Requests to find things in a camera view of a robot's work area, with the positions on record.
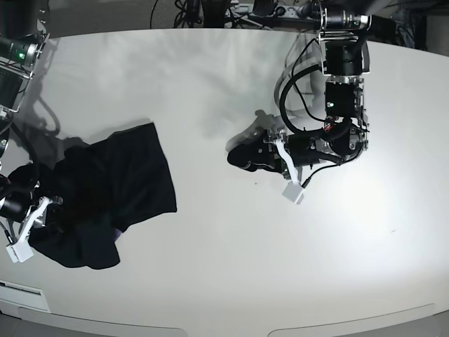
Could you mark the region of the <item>black T-shirt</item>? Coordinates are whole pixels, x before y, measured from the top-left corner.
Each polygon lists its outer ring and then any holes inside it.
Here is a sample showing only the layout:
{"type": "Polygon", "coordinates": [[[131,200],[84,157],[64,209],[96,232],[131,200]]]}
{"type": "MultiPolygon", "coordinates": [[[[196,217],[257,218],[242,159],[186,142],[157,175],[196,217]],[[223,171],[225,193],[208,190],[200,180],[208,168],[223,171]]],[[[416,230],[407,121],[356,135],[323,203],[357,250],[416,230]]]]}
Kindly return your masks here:
{"type": "Polygon", "coordinates": [[[1,177],[13,201],[59,197],[31,230],[32,250],[68,268],[119,264],[116,240],[132,225],[177,211],[175,187],[154,123],[72,146],[50,168],[27,164],[1,177]]]}

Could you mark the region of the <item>white power strip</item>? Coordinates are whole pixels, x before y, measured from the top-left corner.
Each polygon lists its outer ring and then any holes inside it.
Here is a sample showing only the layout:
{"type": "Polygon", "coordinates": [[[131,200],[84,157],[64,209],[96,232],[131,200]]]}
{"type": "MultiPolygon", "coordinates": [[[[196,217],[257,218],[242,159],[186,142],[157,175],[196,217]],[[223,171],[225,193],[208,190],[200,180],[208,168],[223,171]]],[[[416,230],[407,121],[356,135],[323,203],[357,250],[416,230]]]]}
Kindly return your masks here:
{"type": "Polygon", "coordinates": [[[232,4],[232,14],[250,18],[251,20],[313,20],[319,18],[319,7],[308,1],[301,6],[272,3],[261,6],[260,4],[232,4]]]}

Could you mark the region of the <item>white label plate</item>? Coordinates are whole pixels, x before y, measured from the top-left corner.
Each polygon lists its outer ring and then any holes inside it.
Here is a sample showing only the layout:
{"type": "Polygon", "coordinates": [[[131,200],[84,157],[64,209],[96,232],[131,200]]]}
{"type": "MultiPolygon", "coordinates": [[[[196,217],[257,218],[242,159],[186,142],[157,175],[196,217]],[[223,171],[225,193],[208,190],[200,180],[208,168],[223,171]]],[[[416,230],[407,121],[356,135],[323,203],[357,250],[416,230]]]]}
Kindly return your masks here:
{"type": "Polygon", "coordinates": [[[50,313],[41,289],[1,281],[1,302],[29,310],[50,313]]]}

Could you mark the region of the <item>black centre post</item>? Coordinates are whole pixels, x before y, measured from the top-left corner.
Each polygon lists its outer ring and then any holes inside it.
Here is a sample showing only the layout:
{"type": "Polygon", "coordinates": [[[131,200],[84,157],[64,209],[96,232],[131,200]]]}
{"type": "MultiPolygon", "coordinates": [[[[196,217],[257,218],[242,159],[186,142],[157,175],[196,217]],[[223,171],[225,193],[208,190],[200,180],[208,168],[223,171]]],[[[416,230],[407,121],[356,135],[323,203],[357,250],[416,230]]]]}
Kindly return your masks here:
{"type": "Polygon", "coordinates": [[[225,25],[225,0],[202,0],[203,27],[221,29],[225,25]]]}

